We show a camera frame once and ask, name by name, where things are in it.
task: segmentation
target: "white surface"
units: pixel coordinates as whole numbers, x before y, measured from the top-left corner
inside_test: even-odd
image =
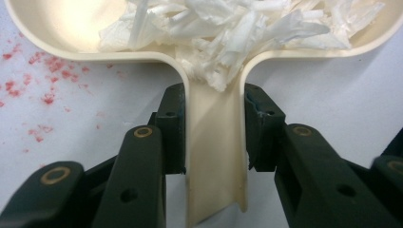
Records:
[[[41,50],[19,35],[3,1],[0,20],[0,54],[12,54],[8,60],[0,55],[0,210],[41,165],[77,161],[88,169],[115,155],[125,132],[145,124],[164,89],[181,81],[166,65],[66,61],[63,69],[50,72],[49,55],[29,64]],[[356,57],[267,61],[252,70],[248,82],[265,89],[288,124],[315,127],[343,158],[369,166],[403,126],[402,40],[401,29],[383,47]],[[63,78],[69,65],[78,82]],[[32,77],[28,85],[25,74]],[[48,77],[59,78],[53,91]],[[6,91],[10,80],[21,92],[17,97]],[[55,97],[48,105],[42,98],[50,92]],[[37,142],[31,130],[43,140]],[[231,206],[198,227],[287,227],[273,175],[250,171],[248,176],[248,212]],[[168,177],[167,185],[168,227],[184,227],[184,176]]]

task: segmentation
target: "screw hole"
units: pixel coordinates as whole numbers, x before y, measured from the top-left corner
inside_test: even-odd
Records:
[[[351,186],[349,186],[347,184],[340,184],[337,187],[337,192],[345,197],[350,197],[350,198],[353,198],[356,195],[356,191],[354,190],[354,188],[352,188]]]
[[[134,136],[137,138],[148,137],[152,134],[152,129],[149,127],[140,127],[134,131]]]
[[[175,112],[166,112],[165,115],[168,117],[174,117],[174,116],[176,116],[176,113]]]
[[[70,175],[71,170],[68,167],[59,166],[47,171],[41,178],[44,185],[52,185],[58,183]]]
[[[135,188],[129,188],[124,190],[124,192],[121,194],[121,201],[124,203],[128,203],[135,200],[138,196],[139,193]]]

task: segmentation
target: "red speckle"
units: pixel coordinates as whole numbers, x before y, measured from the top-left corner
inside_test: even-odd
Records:
[[[122,71],[120,71],[120,70],[116,71],[116,74],[117,74],[118,77],[121,78],[121,79],[124,79],[124,78],[127,77],[127,74],[124,73],[124,72],[122,72]]]
[[[11,52],[11,53],[3,54],[3,59],[4,59],[4,60],[8,60],[8,59],[12,58],[12,54],[13,54],[13,53],[17,53],[17,52],[20,52],[20,51],[21,51],[21,48],[20,48],[20,47],[21,47],[21,44],[15,45],[14,48],[12,49],[12,52]]]
[[[51,126],[46,126],[46,125],[40,125],[39,124],[38,128],[30,129],[28,131],[28,134],[33,136],[35,138],[35,140],[40,143],[41,141],[44,140],[44,137],[42,136],[43,133],[47,134],[52,130],[53,130],[53,127],[51,127]]]
[[[83,66],[83,68],[81,68],[81,70],[83,71],[83,73],[89,72],[89,68],[87,66]]]
[[[32,76],[30,74],[24,74],[24,85],[28,86],[30,81],[32,80]]]
[[[8,60],[12,57],[12,54],[8,53],[8,54],[3,54],[3,59]]]
[[[9,93],[11,97],[18,97],[20,96],[21,92],[17,89],[14,89],[14,86],[15,86],[14,81],[6,82],[6,91]]]
[[[44,131],[45,133],[49,133],[50,131],[53,130],[53,127],[51,126],[46,126],[46,125],[38,125],[39,129],[41,129],[42,131]]]
[[[6,91],[11,90],[14,85],[15,85],[15,82],[14,82],[14,81],[8,81],[8,82],[6,82]]]
[[[102,111],[97,112],[97,117],[105,117],[105,113]]]
[[[42,61],[42,56],[46,55],[45,52],[41,51],[37,51],[35,52],[35,55],[33,55],[32,57],[30,57],[28,63],[33,65],[34,63],[40,63]]]
[[[54,102],[54,94],[53,93],[45,94],[45,96],[42,98],[42,101],[47,105],[52,105]]]
[[[28,134],[35,137],[35,140],[39,143],[44,140],[44,138],[40,135],[40,132],[37,130],[31,129],[28,131]]]
[[[48,69],[50,72],[56,72],[58,70],[61,70],[63,66],[65,65],[64,61],[53,56],[45,61],[45,64],[48,66]]]
[[[71,82],[73,82],[73,83],[77,83],[77,82],[78,82],[78,75],[77,75],[77,74],[71,75]]]
[[[9,95],[11,97],[19,97],[21,95],[21,92],[19,90],[12,90],[12,91],[9,91]]]
[[[58,77],[51,77],[51,78],[50,78],[50,81],[54,84],[54,83],[56,83],[57,81],[59,81],[59,78],[58,78]]]
[[[71,72],[68,71],[68,70],[63,70],[63,71],[62,71],[62,77],[63,77],[64,79],[69,78],[71,75],[72,75]]]

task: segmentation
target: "hole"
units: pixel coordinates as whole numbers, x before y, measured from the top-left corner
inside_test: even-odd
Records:
[[[134,131],[134,136],[137,138],[144,138],[152,134],[152,129],[149,127],[140,127]]]
[[[149,130],[148,129],[139,129],[139,131],[137,133],[139,133],[139,135],[146,135],[148,134]]]
[[[176,113],[175,112],[166,112],[165,115],[169,116],[169,117],[174,117],[174,116],[176,116]]]
[[[403,175],[403,162],[402,161],[389,161],[388,167],[394,172]]]
[[[311,136],[312,131],[304,126],[296,126],[293,129],[294,133],[296,133],[299,136]]]
[[[124,190],[124,192],[121,194],[121,201],[124,203],[128,203],[135,200],[138,196],[139,193],[135,188],[129,188]]]
[[[354,188],[352,188],[351,186],[349,186],[347,184],[340,184],[337,187],[337,192],[339,192],[341,195],[343,195],[345,197],[350,197],[350,198],[353,198],[356,195]]]
[[[44,185],[52,185],[58,183],[70,175],[71,170],[64,166],[55,167],[47,171],[41,178]]]

